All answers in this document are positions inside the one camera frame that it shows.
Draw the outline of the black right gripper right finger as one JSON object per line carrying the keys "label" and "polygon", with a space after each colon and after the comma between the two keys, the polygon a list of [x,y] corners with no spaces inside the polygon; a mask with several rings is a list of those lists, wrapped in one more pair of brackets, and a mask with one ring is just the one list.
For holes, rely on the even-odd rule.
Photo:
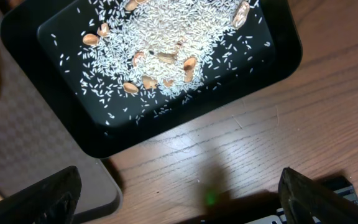
{"label": "black right gripper right finger", "polygon": [[358,223],[358,205],[287,167],[278,194],[287,223]]}

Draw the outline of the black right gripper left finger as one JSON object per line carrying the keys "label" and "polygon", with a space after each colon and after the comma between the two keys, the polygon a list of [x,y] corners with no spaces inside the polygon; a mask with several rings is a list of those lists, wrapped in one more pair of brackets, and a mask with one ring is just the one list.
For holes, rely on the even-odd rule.
{"label": "black right gripper left finger", "polygon": [[77,167],[69,166],[0,201],[0,223],[72,223],[81,194]]}

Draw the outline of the rice food waste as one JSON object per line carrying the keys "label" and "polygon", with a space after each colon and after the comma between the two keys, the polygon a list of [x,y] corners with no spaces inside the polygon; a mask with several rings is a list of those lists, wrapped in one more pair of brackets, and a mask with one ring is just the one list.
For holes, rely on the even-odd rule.
{"label": "rice food waste", "polygon": [[141,124],[272,56],[261,5],[247,5],[239,25],[239,1],[75,1],[39,39],[93,120]]}

